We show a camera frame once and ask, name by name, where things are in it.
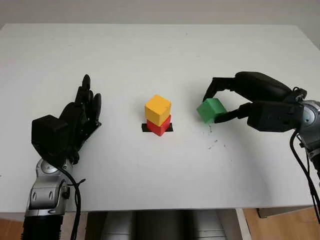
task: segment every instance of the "red cube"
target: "red cube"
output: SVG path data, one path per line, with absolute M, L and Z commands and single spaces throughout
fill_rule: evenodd
M 168 116 L 168 118 L 161 124 L 161 126 L 157 126 L 150 122 L 149 120 L 146 120 L 146 127 L 153 133 L 157 134 L 158 136 L 162 136 L 164 132 L 169 128 L 171 121 L 171 115 Z

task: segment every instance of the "yellow cube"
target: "yellow cube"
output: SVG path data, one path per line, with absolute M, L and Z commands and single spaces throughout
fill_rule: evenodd
M 145 118 L 157 126 L 161 126 L 169 117 L 171 102 L 159 95 L 154 95 L 144 106 Z

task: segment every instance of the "stacked blocks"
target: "stacked blocks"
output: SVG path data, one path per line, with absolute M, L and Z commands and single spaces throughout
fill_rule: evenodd
M 159 95 L 154 95 L 144 106 L 147 128 L 162 136 L 170 126 L 171 102 Z
M 213 123 L 217 116 L 227 112 L 218 98 L 207 98 L 196 110 L 206 124 Z

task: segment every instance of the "white wall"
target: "white wall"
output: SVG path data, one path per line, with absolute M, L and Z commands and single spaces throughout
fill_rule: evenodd
M 0 0 L 5 23 L 289 24 L 320 48 L 320 0 Z

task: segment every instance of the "green cube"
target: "green cube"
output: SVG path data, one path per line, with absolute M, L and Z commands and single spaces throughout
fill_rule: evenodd
M 227 112 L 218 98 L 207 98 L 196 110 L 206 124 L 213 123 L 217 116 Z

